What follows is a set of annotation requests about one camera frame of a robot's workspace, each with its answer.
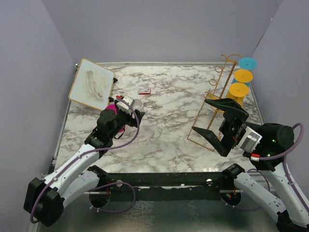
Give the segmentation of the clear wine glass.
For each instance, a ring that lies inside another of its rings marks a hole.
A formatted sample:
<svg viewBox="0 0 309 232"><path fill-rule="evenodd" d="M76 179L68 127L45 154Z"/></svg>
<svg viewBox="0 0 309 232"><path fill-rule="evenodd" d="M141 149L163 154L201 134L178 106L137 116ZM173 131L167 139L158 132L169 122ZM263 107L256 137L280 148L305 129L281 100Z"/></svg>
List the clear wine glass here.
<svg viewBox="0 0 309 232"><path fill-rule="evenodd" d="M138 110L140 112L144 112L144 104L141 100L139 99L134 99L133 100L133 105L132 105L132 108L134 110Z"/></svg>

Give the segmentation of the pink plastic wine glass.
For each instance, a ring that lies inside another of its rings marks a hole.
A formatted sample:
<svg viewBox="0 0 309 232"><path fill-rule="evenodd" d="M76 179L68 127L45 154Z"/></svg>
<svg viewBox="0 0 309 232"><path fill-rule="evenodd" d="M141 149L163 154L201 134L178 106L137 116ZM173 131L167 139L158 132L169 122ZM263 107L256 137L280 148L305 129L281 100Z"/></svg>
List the pink plastic wine glass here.
<svg viewBox="0 0 309 232"><path fill-rule="evenodd" d="M115 104L110 104L106 107L106 109L108 110L113 110L115 113L117 113L117 110L116 110L116 107L115 107ZM123 133L125 132L125 126L123 126L123 128L119 131L119 133Z"/></svg>

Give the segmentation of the gold wire glass rack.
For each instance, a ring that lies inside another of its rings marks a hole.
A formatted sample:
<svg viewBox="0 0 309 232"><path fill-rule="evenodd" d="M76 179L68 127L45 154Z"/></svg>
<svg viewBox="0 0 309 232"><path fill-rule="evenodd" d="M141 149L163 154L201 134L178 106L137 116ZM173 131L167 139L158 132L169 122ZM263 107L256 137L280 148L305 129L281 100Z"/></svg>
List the gold wire glass rack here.
<svg viewBox="0 0 309 232"><path fill-rule="evenodd" d="M213 131L219 140L223 137L218 128L223 121L224 112L207 104L205 100L217 100L225 96L232 81L231 76L241 58L243 56L239 54L220 55L219 60L223 63L214 66L216 74L208 81L207 89L203 94L201 108L192 124L193 127Z"/></svg>

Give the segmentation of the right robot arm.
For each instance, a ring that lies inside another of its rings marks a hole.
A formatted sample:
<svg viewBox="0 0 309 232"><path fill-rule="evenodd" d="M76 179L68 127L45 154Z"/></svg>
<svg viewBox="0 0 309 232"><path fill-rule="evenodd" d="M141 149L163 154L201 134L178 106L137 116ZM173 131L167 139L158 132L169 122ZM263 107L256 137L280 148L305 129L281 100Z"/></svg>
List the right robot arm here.
<svg viewBox="0 0 309 232"><path fill-rule="evenodd" d="M236 187L255 200L272 217L280 232L307 232L309 201L293 178L286 161L286 156L301 142L304 125L258 125L247 122L249 114L233 99L205 99L204 102L223 111L224 120L218 129L223 136L219 139L211 130L192 129L204 137L222 157L227 157L236 146L242 149L242 155L271 183L276 194L256 183L236 164L225 169L223 186L227 189Z"/></svg>

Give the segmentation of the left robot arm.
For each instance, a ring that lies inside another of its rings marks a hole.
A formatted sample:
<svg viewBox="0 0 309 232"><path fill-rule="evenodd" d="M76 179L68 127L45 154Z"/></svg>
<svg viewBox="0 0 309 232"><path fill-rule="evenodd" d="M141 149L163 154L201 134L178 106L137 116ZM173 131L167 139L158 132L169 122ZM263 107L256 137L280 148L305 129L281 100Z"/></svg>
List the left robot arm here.
<svg viewBox="0 0 309 232"><path fill-rule="evenodd" d="M30 213L31 223L41 222L49 227L82 194L92 189L103 190L107 179L87 167L113 148L113 139L123 127L138 128L144 114L139 110L104 109L97 126L69 160L44 179L34 178L29 183L24 210Z"/></svg>

